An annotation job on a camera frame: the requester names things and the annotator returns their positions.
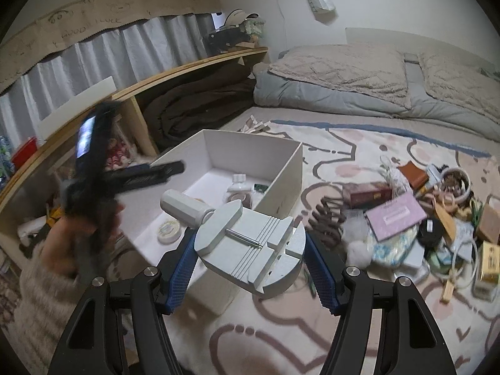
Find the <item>brown wallet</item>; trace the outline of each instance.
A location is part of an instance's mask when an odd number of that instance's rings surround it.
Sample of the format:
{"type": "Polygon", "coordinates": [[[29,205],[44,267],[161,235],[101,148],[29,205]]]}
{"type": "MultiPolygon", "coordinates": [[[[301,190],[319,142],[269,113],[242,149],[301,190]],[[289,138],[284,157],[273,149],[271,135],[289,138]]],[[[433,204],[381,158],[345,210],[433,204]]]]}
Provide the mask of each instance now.
{"type": "Polygon", "coordinates": [[[409,185],[413,190],[420,189],[429,180],[426,171],[416,167],[412,161],[397,168],[408,179],[409,185]]]}

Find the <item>blue rubber grip pad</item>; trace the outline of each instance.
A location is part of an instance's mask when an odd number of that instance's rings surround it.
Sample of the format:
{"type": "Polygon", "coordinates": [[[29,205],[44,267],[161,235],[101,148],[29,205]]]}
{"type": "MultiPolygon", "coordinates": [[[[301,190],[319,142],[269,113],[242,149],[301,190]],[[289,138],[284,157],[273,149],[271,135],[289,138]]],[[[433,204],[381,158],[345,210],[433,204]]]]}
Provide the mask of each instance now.
{"type": "Polygon", "coordinates": [[[198,261],[198,254],[194,250],[194,239],[196,232],[192,235],[189,243],[187,244],[184,254],[179,259],[176,270],[173,272],[170,279],[168,288],[168,299],[165,303],[168,314],[178,308],[183,302],[186,289],[188,288],[189,281],[193,275],[194,267],[198,261]]]}
{"type": "Polygon", "coordinates": [[[304,261],[309,274],[311,274],[321,304],[324,308],[329,309],[330,313],[336,314],[340,308],[340,303],[335,293],[335,282],[308,233],[306,233],[304,261]]]}

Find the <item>patterned rug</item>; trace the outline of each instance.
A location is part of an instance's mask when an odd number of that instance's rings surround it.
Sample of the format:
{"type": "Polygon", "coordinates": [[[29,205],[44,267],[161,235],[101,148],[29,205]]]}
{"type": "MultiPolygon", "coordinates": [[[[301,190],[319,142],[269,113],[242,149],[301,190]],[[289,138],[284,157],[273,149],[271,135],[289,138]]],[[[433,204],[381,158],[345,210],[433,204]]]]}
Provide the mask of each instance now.
{"type": "MultiPolygon", "coordinates": [[[[303,142],[302,195],[292,211],[296,223],[307,221],[324,195],[338,196],[342,183],[383,180],[380,156],[394,165],[412,160],[461,166],[472,179],[472,190],[500,210],[500,167],[484,157],[452,145],[428,142],[411,133],[401,136],[328,125],[270,123],[266,134],[303,142]]],[[[372,277],[390,272],[373,267],[372,277]]],[[[500,332],[500,298],[493,303],[471,295],[470,288],[455,291],[448,305],[439,303],[442,285],[430,276],[418,286],[452,354],[457,373],[470,374],[500,332]]],[[[179,361],[204,375],[318,374],[330,348],[338,317],[313,298],[301,274],[287,292],[260,302],[241,290],[226,312],[216,317],[186,298],[166,317],[168,334],[179,361]]],[[[374,310],[363,374],[373,373],[381,322],[374,310]]]]}

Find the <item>curtain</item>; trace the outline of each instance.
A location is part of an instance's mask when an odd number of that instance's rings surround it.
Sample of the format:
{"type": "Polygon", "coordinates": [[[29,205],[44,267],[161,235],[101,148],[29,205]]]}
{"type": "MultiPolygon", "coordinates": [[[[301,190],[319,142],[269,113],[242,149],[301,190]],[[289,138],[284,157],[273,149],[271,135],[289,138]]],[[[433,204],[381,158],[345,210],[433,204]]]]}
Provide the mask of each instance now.
{"type": "Polygon", "coordinates": [[[112,76],[118,90],[207,57],[211,14],[157,17],[103,31],[38,62],[0,96],[0,133],[14,148],[71,97],[112,76]]]}

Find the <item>white cable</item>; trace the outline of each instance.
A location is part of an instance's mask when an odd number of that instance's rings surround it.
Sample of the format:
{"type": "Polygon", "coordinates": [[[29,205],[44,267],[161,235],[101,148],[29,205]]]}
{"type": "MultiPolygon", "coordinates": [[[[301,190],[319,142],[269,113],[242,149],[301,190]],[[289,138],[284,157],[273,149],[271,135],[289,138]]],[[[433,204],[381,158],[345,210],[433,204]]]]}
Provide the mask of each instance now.
{"type": "Polygon", "coordinates": [[[464,289],[464,288],[468,287],[471,284],[472,280],[476,276],[476,271],[478,270],[478,255],[479,255],[478,246],[476,245],[476,242],[474,241],[474,239],[473,238],[466,239],[465,241],[462,241],[462,243],[458,246],[458,248],[453,252],[452,267],[449,270],[450,274],[444,275],[444,274],[441,274],[441,273],[438,273],[438,272],[434,272],[434,271],[432,271],[432,269],[431,269],[431,272],[438,279],[441,279],[443,281],[444,280],[451,280],[453,282],[453,285],[454,285],[455,289],[464,289]],[[472,243],[472,247],[474,249],[474,253],[476,254],[476,258],[474,259],[474,269],[472,270],[472,275],[467,280],[467,282],[458,284],[457,283],[457,279],[460,276],[460,274],[463,272],[464,265],[462,265],[460,267],[460,269],[455,273],[455,265],[457,263],[457,254],[458,254],[458,251],[460,250],[460,248],[463,245],[468,244],[468,243],[472,243]]]}
{"type": "Polygon", "coordinates": [[[457,247],[457,249],[453,252],[452,268],[450,270],[450,273],[451,273],[450,274],[450,279],[453,282],[453,285],[455,286],[455,289],[464,289],[464,288],[468,287],[471,284],[472,280],[476,276],[476,271],[478,270],[478,256],[479,256],[478,246],[476,245],[476,242],[474,241],[473,238],[466,239],[465,241],[462,241],[461,244],[457,247]],[[462,283],[462,284],[459,285],[457,283],[458,274],[455,274],[455,263],[457,262],[458,251],[460,250],[460,248],[462,248],[462,246],[464,244],[468,244],[468,243],[472,243],[472,247],[474,249],[474,253],[476,254],[476,258],[474,259],[474,269],[472,270],[471,277],[465,283],[462,283]]]}
{"type": "Polygon", "coordinates": [[[283,36],[284,36],[284,46],[285,49],[288,49],[288,41],[287,41],[287,22],[285,21],[283,10],[281,8],[281,5],[279,4],[279,0],[276,0],[276,5],[278,6],[279,13],[281,17],[283,18],[283,36]]]}

